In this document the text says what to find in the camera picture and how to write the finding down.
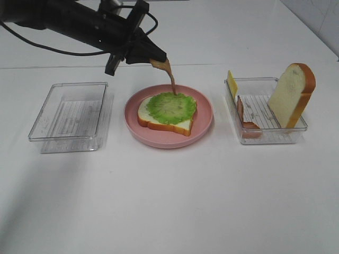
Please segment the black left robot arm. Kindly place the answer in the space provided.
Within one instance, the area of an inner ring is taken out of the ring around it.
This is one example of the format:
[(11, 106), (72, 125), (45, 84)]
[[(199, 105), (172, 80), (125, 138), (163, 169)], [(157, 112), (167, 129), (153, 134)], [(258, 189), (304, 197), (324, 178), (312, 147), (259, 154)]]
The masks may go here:
[[(122, 17), (123, 8), (130, 9)], [(110, 55), (105, 73), (113, 76), (120, 62), (127, 64), (165, 62), (166, 53), (140, 28), (149, 4), (136, 1), (101, 1), (95, 11), (78, 1), (1, 1), (1, 26), (24, 42), (37, 47), (7, 26), (7, 23), (36, 30), (50, 29), (98, 49), (96, 55)]]

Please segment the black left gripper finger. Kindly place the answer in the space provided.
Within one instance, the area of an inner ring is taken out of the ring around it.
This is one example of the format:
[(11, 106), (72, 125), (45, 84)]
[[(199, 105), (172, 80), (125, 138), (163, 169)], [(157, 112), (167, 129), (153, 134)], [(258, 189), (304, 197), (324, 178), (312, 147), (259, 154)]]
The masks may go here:
[(155, 45), (145, 32), (138, 28), (132, 36), (131, 45), (125, 56), (127, 64), (150, 63), (150, 60), (165, 62), (166, 52)]

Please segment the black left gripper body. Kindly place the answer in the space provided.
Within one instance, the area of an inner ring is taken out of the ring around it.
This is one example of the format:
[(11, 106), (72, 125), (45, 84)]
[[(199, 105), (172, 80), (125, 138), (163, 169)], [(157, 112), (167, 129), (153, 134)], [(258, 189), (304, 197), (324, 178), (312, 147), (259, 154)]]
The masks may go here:
[(120, 62), (125, 60), (127, 50), (131, 45), (132, 36), (149, 11), (146, 1), (136, 1), (132, 10), (122, 9), (120, 15), (124, 20), (105, 20), (98, 12), (98, 21), (94, 22), (97, 32), (97, 48), (110, 54), (105, 66), (105, 73), (113, 76)]

